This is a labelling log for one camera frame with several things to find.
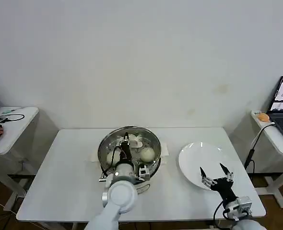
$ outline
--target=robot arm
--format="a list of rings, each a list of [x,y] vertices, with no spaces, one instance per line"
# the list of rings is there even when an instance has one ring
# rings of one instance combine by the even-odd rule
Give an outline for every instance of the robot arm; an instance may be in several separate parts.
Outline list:
[[[134,174],[134,165],[131,162],[129,136],[126,133],[123,142],[117,148],[121,149],[120,161],[116,164],[116,172],[101,177],[99,181],[105,182],[105,191],[102,194],[103,211],[91,220],[85,230],[118,230],[118,220],[122,213],[127,213],[133,209],[137,200],[137,190],[134,181],[149,180],[146,174],[141,177]],[[211,179],[206,176],[204,170],[201,171],[201,181],[210,189],[217,191],[223,199],[223,215],[228,220],[235,221],[232,230],[266,230],[259,223],[249,220],[251,211],[251,200],[248,196],[237,197],[232,191],[233,173],[220,164],[226,177]]]
[[[137,200],[137,191],[128,181],[117,181],[107,193],[107,205],[91,220],[85,230],[118,230],[118,220],[122,213],[129,212]]]
[[[234,221],[232,230],[266,230],[258,222],[249,220],[251,216],[252,202],[248,196],[237,197],[232,191],[233,172],[229,172],[227,167],[220,164],[226,177],[211,179],[206,176],[204,170],[200,167],[201,181],[204,185],[213,191],[217,191],[223,199],[223,216],[227,220]]]

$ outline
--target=table leg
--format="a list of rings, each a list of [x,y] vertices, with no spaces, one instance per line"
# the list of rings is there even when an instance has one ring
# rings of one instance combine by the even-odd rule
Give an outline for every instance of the table leg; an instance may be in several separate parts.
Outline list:
[[[21,187],[24,187],[25,184],[27,183],[27,179],[22,179],[20,182],[19,182],[19,185]],[[17,198],[17,194],[15,192],[12,193],[12,195],[9,197],[8,201],[6,202],[5,206],[4,206],[4,211],[11,211],[12,207],[14,206],[15,204],[15,201],[16,201],[16,198]]]
[[[283,185],[283,174],[279,176],[275,181],[271,177],[265,177],[268,186],[265,188],[256,188],[258,195],[273,195],[277,203],[283,208],[283,196],[279,191],[279,188]]]
[[[19,197],[25,197],[26,191],[0,168],[0,181],[15,192]]]
[[[13,147],[11,149],[11,153],[14,157],[17,158],[18,161],[23,161],[24,167],[26,168],[26,170],[31,173],[32,175],[36,175],[37,174],[37,167],[35,166],[35,164],[33,163],[34,160],[33,159],[29,159],[29,157],[25,157],[23,156],[23,154],[21,154],[20,152],[16,151],[15,148]]]
[[[71,230],[77,230],[78,229],[78,223],[73,223]]]
[[[58,223],[44,223],[39,222],[38,224],[41,224],[43,227],[49,230],[66,230],[63,226],[61,226]]]

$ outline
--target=white table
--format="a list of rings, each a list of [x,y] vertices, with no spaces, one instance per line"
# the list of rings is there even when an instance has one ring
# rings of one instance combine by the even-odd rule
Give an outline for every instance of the white table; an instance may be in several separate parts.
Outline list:
[[[3,115],[2,113],[5,111],[9,111],[12,109],[17,109],[16,111],[13,111],[8,114],[4,115],[10,115],[10,114],[23,114],[24,118],[19,121],[11,121],[6,122],[4,124],[1,124],[4,129],[3,135],[0,137],[0,156],[6,154],[11,150],[13,145],[15,144],[16,140],[19,138],[19,136],[23,133],[23,131],[26,129],[26,127],[31,123],[33,118],[38,113],[38,108],[36,107],[26,107],[26,108],[20,108],[20,107],[1,107],[0,108],[0,115]],[[18,119],[20,116],[9,116],[10,120]],[[13,179],[11,179],[6,173],[3,172],[2,168],[0,168],[0,181],[9,187],[14,193],[16,193],[19,197],[24,197],[26,194],[26,191],[16,183]]]
[[[257,116],[261,111],[252,111],[251,116],[256,121],[260,128],[266,126],[269,122],[260,121]],[[268,138],[270,143],[274,146],[279,154],[283,156],[283,135],[280,131],[274,127],[270,126],[263,130],[263,133]],[[283,208],[283,196],[279,191],[279,188],[283,185],[283,174],[279,176],[275,181],[271,177],[265,177],[268,186],[265,188],[256,188],[259,195],[274,195],[279,206]]]
[[[185,221],[212,219],[221,202],[217,192],[188,182],[177,168],[181,148],[206,141],[222,148],[235,166],[233,191],[249,196],[252,215],[266,214],[236,151],[223,128],[150,128],[168,146],[169,156],[151,179],[150,189],[139,195],[136,207],[120,221]],[[88,222],[102,207],[101,170],[91,162],[94,149],[112,129],[61,130],[44,159],[20,209],[18,220]],[[217,213],[221,219],[222,207]]]

